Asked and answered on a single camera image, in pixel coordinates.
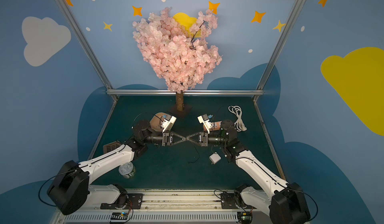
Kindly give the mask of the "white usb charger adapter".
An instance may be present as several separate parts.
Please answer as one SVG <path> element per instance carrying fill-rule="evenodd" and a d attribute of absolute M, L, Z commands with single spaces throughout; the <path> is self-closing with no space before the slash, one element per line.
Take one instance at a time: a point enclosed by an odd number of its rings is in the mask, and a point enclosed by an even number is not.
<path fill-rule="evenodd" d="M 211 164 L 215 165 L 221 160 L 221 156 L 217 152 L 215 152 L 209 156 L 209 159 L 211 161 Z"/>

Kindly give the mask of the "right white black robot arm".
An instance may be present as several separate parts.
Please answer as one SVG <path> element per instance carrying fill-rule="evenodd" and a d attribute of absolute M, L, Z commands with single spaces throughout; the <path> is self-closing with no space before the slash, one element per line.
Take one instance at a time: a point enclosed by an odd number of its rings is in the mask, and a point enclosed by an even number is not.
<path fill-rule="evenodd" d="M 274 224 L 306 224 L 317 215 L 311 215 L 306 198 L 309 197 L 297 183 L 288 183 L 269 170 L 252 151 L 237 138 L 234 122 L 224 120 L 214 130 L 213 123 L 204 116 L 198 117 L 204 131 L 194 141 L 202 147 L 217 145 L 229 162 L 244 170 L 260 187 L 240 190 L 242 201 L 270 217 Z"/>

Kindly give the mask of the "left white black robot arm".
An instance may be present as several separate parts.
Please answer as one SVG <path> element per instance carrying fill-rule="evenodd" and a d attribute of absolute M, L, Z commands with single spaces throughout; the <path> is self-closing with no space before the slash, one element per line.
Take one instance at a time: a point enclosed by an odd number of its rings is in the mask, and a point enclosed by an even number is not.
<path fill-rule="evenodd" d="M 173 146 L 174 138 L 178 139 L 178 143 L 187 139 L 172 131 L 155 131 L 150 121 L 140 120 L 133 127 L 131 137 L 117 149 L 81 163 L 68 161 L 63 164 L 47 190 L 51 206 L 58 208 L 63 215 L 73 214 L 92 201 L 113 209 L 129 209 L 130 201 L 124 188 L 112 185 L 98 193 L 91 189 L 92 183 L 109 171 L 137 160 L 148 150 L 148 144 Z"/>

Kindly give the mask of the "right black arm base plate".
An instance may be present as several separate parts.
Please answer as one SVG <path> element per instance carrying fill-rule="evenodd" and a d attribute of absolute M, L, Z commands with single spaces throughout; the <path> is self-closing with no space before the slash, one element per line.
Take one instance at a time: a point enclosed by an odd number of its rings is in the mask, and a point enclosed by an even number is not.
<path fill-rule="evenodd" d="M 239 209 L 234 193 L 221 193 L 220 199 L 222 209 Z"/>

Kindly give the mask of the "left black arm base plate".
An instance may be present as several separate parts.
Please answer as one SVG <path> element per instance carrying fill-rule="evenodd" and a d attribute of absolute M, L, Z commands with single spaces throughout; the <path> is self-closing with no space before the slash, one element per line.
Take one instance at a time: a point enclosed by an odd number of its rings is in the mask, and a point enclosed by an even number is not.
<path fill-rule="evenodd" d="M 120 194 L 118 199 L 112 203 L 102 203 L 100 206 L 101 210 L 139 210 L 143 202 L 143 194 Z"/>

